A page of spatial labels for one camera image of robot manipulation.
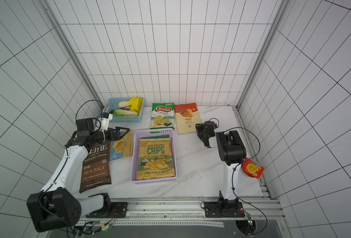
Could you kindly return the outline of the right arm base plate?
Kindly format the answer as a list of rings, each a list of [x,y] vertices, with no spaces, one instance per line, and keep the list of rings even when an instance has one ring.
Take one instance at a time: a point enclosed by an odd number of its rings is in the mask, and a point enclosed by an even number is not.
[[[244,218],[246,215],[243,205],[237,197],[228,200],[223,197],[221,191],[219,191],[216,201],[202,201],[200,206],[204,210],[206,218]]]

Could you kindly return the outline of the brown Kettle sea salt bag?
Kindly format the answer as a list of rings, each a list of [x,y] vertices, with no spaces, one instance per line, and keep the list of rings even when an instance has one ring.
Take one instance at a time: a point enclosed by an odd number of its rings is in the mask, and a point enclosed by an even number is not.
[[[80,193],[112,183],[109,168],[110,154],[110,142],[91,147],[82,164]]]

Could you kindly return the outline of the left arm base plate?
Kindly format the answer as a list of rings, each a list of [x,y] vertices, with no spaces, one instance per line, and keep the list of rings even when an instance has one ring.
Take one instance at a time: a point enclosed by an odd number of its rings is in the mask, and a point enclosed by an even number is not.
[[[86,218],[125,218],[128,208],[127,202],[111,202],[108,193],[99,193],[103,195],[103,207],[86,215]]]

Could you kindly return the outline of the beige red cassava chips bag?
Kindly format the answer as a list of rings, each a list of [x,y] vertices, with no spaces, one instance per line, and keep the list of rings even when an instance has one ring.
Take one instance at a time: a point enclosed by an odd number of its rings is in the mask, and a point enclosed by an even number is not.
[[[196,125],[202,123],[195,103],[175,105],[174,110],[178,134],[195,132]]]

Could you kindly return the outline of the yellow lettuce toy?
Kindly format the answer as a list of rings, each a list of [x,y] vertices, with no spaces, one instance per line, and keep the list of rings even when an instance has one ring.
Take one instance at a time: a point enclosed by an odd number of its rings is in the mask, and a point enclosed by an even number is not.
[[[130,104],[129,110],[136,112],[137,116],[139,116],[142,109],[143,99],[140,97],[133,97],[129,100],[129,104]]]

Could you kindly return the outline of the sour cream onion chips bag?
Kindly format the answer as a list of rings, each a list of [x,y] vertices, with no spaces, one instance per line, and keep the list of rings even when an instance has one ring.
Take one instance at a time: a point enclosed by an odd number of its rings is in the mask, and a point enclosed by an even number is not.
[[[176,176],[172,139],[142,138],[139,141],[137,180]]]

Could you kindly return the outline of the green Chuba cassava chips bag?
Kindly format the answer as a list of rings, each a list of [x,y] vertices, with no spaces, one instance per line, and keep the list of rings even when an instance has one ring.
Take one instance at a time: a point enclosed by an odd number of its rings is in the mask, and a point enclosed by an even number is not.
[[[153,103],[150,129],[174,129],[174,103]]]

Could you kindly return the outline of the white radish toy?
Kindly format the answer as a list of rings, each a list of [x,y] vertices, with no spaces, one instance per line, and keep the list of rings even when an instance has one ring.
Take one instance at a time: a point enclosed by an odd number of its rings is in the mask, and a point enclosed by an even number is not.
[[[119,106],[119,109],[122,109],[125,106],[131,106],[131,102],[130,101],[121,101],[121,102],[119,102],[118,106]]]

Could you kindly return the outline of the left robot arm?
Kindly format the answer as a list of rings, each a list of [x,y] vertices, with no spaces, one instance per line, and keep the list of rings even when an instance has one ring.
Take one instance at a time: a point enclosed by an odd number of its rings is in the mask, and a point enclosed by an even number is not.
[[[49,181],[38,193],[27,199],[33,225],[38,232],[73,227],[88,214],[111,215],[113,207],[109,196],[97,193],[86,198],[75,198],[72,191],[79,180],[83,161],[90,150],[104,142],[117,141],[130,132],[129,128],[75,131],[67,144],[63,158]]]

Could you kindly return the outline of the purple plastic basket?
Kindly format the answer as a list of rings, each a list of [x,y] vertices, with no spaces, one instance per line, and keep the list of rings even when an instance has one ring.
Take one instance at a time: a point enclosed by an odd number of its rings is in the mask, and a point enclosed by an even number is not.
[[[138,167],[138,151],[139,151],[139,141],[141,137],[146,136],[157,136],[168,134],[172,139],[172,149],[173,149],[173,158],[175,162],[175,171],[176,176],[172,178],[159,178],[159,179],[150,179],[150,180],[137,180],[136,173]],[[133,156],[132,156],[132,172],[131,172],[131,182],[138,183],[150,183],[150,182],[162,182],[167,180],[175,180],[177,178],[177,168],[176,168],[176,153],[175,153],[175,142],[174,142],[174,130],[173,129],[154,129],[154,130],[140,130],[135,133],[135,141],[133,147]]]

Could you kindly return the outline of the green Real chips bag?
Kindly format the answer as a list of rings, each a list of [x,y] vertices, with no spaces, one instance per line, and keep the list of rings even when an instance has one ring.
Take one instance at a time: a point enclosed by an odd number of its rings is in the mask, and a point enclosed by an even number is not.
[[[168,134],[165,135],[157,135],[157,136],[146,136],[146,137],[141,137],[140,139],[162,139],[162,138],[170,138]]]

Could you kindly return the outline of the blue plastic basket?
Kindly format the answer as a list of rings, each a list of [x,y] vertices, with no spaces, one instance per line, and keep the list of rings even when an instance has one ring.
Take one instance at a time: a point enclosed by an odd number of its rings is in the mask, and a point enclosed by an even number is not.
[[[107,112],[113,114],[115,109],[119,109],[119,102],[121,101],[129,101],[133,97],[120,97],[120,98],[110,98],[107,101],[107,105],[105,106],[103,112]],[[143,99],[141,113],[137,117],[114,117],[112,119],[112,123],[140,123],[143,117],[143,111],[145,106],[145,99]]]

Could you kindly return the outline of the small red snack packet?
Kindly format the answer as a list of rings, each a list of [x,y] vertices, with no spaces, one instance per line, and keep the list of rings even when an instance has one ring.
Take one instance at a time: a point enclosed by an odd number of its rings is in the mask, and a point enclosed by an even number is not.
[[[242,163],[242,171],[249,177],[259,179],[265,168],[246,158]]]

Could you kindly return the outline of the aluminium rail frame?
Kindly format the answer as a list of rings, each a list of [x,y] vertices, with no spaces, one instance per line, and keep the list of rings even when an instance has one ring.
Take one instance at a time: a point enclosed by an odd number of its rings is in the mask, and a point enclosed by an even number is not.
[[[124,198],[125,218],[82,218],[73,230],[59,229],[50,238],[289,238],[278,200],[264,185],[261,196],[238,197],[244,218],[206,218],[202,201],[217,197]]]

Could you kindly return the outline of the blue salt chips bag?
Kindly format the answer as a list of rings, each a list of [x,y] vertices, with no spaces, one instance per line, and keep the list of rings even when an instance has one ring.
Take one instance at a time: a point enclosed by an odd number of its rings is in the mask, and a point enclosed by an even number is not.
[[[129,131],[122,139],[111,142],[110,161],[130,157],[132,153],[132,131]]]

